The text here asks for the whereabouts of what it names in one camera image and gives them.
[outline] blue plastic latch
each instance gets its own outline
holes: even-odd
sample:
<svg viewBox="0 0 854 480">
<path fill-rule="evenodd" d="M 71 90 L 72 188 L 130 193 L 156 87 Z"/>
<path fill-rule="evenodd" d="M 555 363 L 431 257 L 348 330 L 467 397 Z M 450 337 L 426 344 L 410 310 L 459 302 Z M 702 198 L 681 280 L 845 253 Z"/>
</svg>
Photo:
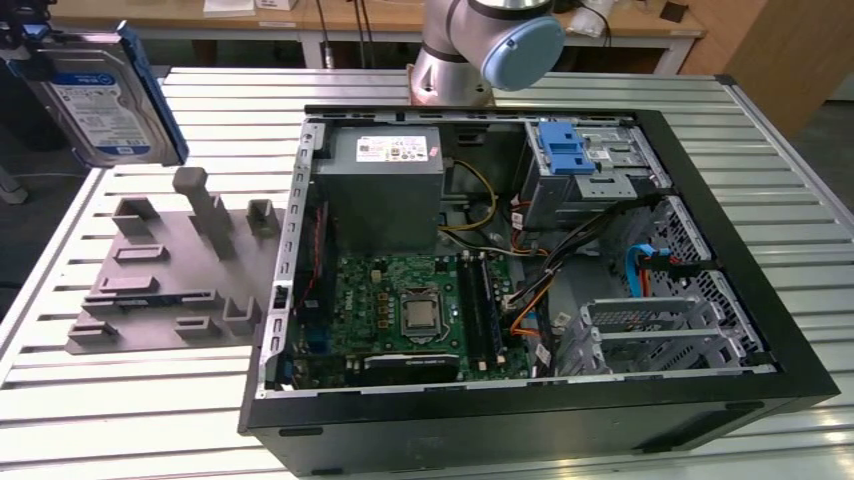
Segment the blue plastic latch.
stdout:
<svg viewBox="0 0 854 480">
<path fill-rule="evenodd" d="M 571 123 L 541 123 L 539 141 L 549 155 L 553 175 L 590 175 L 597 171 L 597 166 L 585 155 L 585 139 Z"/>
</svg>

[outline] power supply label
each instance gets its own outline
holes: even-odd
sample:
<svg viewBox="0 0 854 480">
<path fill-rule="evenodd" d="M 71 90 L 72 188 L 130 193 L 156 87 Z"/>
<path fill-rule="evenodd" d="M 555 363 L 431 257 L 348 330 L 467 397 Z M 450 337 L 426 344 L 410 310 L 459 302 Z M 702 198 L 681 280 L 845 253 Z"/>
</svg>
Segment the power supply label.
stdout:
<svg viewBox="0 0 854 480">
<path fill-rule="evenodd" d="M 356 162 L 426 162 L 427 137 L 359 137 Z"/>
</svg>

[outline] paper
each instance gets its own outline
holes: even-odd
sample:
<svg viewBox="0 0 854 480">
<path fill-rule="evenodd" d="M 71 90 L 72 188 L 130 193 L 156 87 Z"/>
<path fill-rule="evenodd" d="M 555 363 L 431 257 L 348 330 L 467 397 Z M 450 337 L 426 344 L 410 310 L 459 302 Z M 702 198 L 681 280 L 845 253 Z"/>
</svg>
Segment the paper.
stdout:
<svg viewBox="0 0 854 480">
<path fill-rule="evenodd" d="M 251 17 L 255 0 L 204 0 L 206 17 Z"/>
</svg>

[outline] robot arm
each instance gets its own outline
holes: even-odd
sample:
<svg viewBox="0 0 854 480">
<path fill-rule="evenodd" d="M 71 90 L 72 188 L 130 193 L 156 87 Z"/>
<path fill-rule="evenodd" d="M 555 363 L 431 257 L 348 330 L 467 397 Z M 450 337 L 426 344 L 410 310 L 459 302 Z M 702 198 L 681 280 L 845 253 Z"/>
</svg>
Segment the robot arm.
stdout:
<svg viewBox="0 0 854 480">
<path fill-rule="evenodd" d="M 485 105 L 491 87 L 513 91 L 531 86 L 558 61 L 566 38 L 551 10 L 551 0 L 425 2 L 414 102 Z"/>
</svg>

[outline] blue hard drive label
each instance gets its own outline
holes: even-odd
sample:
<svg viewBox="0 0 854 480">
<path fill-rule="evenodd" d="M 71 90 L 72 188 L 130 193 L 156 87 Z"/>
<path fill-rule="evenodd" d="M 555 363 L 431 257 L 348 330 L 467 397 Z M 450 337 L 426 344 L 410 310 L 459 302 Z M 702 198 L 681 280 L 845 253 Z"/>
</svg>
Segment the blue hard drive label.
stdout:
<svg viewBox="0 0 854 480">
<path fill-rule="evenodd" d="M 144 155 L 151 150 L 134 113 L 122 105 L 122 87 L 108 73 L 59 73 L 51 88 L 92 146 L 110 155 Z"/>
</svg>

